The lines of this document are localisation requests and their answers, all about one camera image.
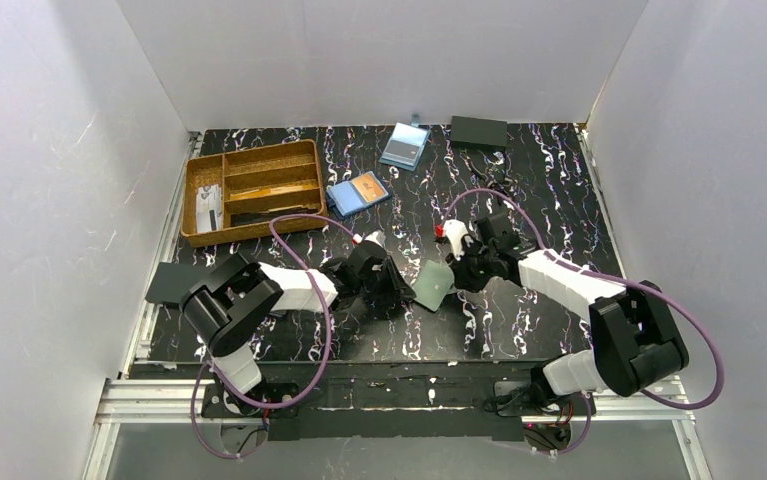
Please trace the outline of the green card holder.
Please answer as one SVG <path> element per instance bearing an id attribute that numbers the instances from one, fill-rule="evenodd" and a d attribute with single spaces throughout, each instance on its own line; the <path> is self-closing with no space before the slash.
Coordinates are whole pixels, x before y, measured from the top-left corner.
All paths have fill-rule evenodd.
<path id="1" fill-rule="evenodd" d="M 446 263 L 427 261 L 421 267 L 411 288 L 414 301 L 431 312 L 437 312 L 443 300 L 454 289 L 454 273 Z"/>

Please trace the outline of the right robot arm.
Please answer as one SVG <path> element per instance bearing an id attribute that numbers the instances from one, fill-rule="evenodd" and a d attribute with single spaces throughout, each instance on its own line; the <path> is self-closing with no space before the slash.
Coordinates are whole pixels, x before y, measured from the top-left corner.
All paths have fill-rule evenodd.
<path id="1" fill-rule="evenodd" d="M 463 222 L 447 220 L 436 229 L 451 247 L 446 262 L 456 288 L 479 292 L 498 277 L 547 296 L 590 329 L 590 349 L 532 368 L 530 400 L 546 404 L 605 389 L 628 397 L 688 365 L 686 346 L 654 284 L 596 278 L 559 260 L 556 252 L 523 241 L 500 214 L 478 220 L 477 228 L 472 234 Z"/>

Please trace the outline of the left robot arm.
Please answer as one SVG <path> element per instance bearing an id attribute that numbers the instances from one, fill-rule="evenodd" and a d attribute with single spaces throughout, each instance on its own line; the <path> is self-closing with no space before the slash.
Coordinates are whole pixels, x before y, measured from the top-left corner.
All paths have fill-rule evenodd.
<path id="1" fill-rule="evenodd" d="M 189 287 L 178 308 L 205 342 L 216 377 L 239 396 L 262 381 L 250 340 L 271 314 L 330 314 L 356 298 L 374 305 L 416 297 L 394 260 L 376 241 L 359 241 L 347 257 L 305 271 L 235 255 Z"/>

